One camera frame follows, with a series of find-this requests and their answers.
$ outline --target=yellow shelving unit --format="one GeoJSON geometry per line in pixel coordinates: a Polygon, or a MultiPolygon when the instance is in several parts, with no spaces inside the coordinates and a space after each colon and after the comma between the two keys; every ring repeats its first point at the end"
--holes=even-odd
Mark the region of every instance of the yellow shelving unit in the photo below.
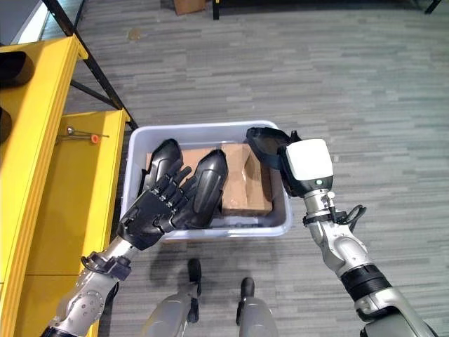
{"type": "MultiPolygon", "coordinates": [[[[0,146],[0,332],[39,336],[60,295],[73,285],[79,257],[101,251],[109,241],[130,117],[125,109],[62,116],[75,64],[88,57],[75,36],[0,51],[25,51],[35,67],[25,85],[0,90],[1,105],[13,120],[0,146]],[[98,144],[55,144],[69,125],[109,137],[98,144]]],[[[89,336],[96,336],[97,328],[89,336]]]]}
{"type": "MultiPolygon", "coordinates": [[[[109,243],[125,111],[71,114],[68,126],[108,135],[59,142],[53,151],[29,255],[15,336],[39,336],[81,270],[80,256],[109,243]]],[[[89,336],[96,336],[95,325],[89,336]]]]}
{"type": "Polygon", "coordinates": [[[1,156],[1,335],[12,336],[34,224],[75,63],[87,52],[76,37],[1,47],[33,60],[32,79],[0,90],[13,129],[1,156]]]}

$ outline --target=brown cardboard box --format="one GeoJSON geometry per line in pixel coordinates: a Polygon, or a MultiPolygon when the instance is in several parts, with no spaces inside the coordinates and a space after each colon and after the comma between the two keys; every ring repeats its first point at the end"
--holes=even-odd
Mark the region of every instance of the brown cardboard box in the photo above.
{"type": "Polygon", "coordinates": [[[183,15],[204,10],[206,0],[175,0],[176,15],[183,15]]]}
{"type": "Polygon", "coordinates": [[[263,216],[273,209],[269,169],[262,166],[248,144],[225,144],[229,175],[222,212],[228,216],[263,216]]]}
{"type": "MultiPolygon", "coordinates": [[[[193,149],[182,151],[182,160],[184,162],[183,168],[186,166],[190,166],[192,168],[192,172],[186,177],[186,179],[190,178],[195,173],[196,165],[198,165],[198,162],[212,150],[214,150],[214,148],[208,147],[205,149],[193,149]]],[[[147,153],[147,169],[149,168],[149,163],[151,160],[152,154],[147,153]]]]}

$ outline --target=plastic bin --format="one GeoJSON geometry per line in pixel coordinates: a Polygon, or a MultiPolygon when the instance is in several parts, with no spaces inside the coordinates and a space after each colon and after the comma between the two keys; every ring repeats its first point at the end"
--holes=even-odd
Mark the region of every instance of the plastic bin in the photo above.
{"type": "MultiPolygon", "coordinates": [[[[234,123],[183,124],[144,126],[133,132],[128,148],[121,217],[137,197],[142,169],[148,152],[167,138],[176,139],[182,149],[218,147],[223,143],[244,143],[246,130],[251,127],[277,128],[270,121],[242,121],[234,123]]],[[[175,230],[163,238],[214,239],[221,237],[273,237],[286,233],[293,222],[293,215],[278,171],[271,170],[273,211],[265,216],[225,216],[212,221],[205,230],[175,230]]]]}

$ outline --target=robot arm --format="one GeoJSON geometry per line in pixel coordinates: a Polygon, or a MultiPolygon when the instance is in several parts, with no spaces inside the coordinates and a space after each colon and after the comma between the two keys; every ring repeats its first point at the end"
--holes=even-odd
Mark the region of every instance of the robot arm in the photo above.
{"type": "Polygon", "coordinates": [[[162,142],[153,152],[150,167],[145,190],[120,220],[118,236],[104,251],[81,258],[84,269],[42,336],[85,336],[100,318],[108,294],[130,274],[138,251],[174,229],[203,228],[211,222],[228,172],[223,151],[206,155],[194,176],[182,185],[192,170],[180,171],[182,154],[175,140],[162,142]]]}
{"type": "Polygon", "coordinates": [[[353,235],[365,208],[358,205],[349,214],[335,208],[335,194],[330,191],[333,167],[324,140],[301,140],[296,131],[289,137],[270,128],[250,128],[246,136],[257,158],[281,172],[288,194],[304,199],[304,226],[319,246],[324,263],[352,297],[359,317],[369,322],[361,336],[436,336],[353,235]]]}
{"type": "Polygon", "coordinates": [[[150,190],[145,190],[119,223],[118,236],[102,252],[81,258],[84,269],[75,287],[60,301],[57,314],[42,334],[45,337],[85,336],[105,307],[109,292],[130,274],[138,251],[159,241],[179,224],[180,210],[195,194],[195,179],[180,182],[191,169],[179,172],[177,161],[150,190]]]}

